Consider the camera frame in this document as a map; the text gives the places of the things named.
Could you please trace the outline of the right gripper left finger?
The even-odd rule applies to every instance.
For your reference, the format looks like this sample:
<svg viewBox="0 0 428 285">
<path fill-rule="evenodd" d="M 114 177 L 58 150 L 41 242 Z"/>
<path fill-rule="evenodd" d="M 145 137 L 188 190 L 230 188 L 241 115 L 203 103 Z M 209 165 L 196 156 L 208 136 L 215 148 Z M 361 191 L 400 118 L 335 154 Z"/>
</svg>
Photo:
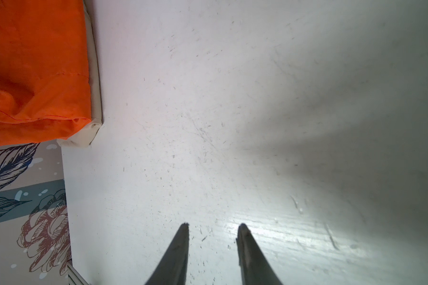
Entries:
<svg viewBox="0 0 428 285">
<path fill-rule="evenodd" d="M 189 257 L 189 224 L 183 223 L 146 285 L 185 285 Z"/>
</svg>

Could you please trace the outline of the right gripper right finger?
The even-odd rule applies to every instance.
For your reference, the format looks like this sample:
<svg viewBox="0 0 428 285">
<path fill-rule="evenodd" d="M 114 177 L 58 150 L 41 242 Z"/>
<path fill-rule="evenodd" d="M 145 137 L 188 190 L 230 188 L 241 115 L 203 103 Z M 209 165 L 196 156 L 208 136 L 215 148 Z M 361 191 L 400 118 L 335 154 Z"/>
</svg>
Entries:
<svg viewBox="0 0 428 285">
<path fill-rule="evenodd" d="M 243 285 L 282 285 L 244 223 L 238 227 L 237 248 Z"/>
</svg>

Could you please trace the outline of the beige shorts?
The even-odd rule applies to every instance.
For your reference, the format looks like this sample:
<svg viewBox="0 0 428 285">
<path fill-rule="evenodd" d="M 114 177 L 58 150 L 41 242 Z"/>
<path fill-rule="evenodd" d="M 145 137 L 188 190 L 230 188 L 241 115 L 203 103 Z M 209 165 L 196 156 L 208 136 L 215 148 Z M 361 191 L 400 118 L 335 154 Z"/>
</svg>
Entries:
<svg viewBox="0 0 428 285">
<path fill-rule="evenodd" d="M 70 138 L 66 140 L 58 139 L 57 143 L 60 147 L 85 148 L 90 146 L 92 141 L 95 139 L 100 127 L 103 124 L 101 82 L 92 19 L 88 13 L 88 9 L 86 7 L 85 2 L 83 3 L 83 5 L 88 48 L 92 121 L 88 123 L 78 133 L 72 135 Z"/>
</svg>

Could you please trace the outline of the orange shorts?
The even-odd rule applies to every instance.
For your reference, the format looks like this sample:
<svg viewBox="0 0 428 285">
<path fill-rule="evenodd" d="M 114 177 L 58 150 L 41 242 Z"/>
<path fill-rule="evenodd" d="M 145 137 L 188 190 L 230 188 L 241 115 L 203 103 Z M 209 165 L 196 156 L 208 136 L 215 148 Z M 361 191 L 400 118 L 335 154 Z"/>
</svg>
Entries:
<svg viewBox="0 0 428 285">
<path fill-rule="evenodd" d="M 82 1 L 0 1 L 0 146 L 67 139 L 92 120 Z"/>
</svg>

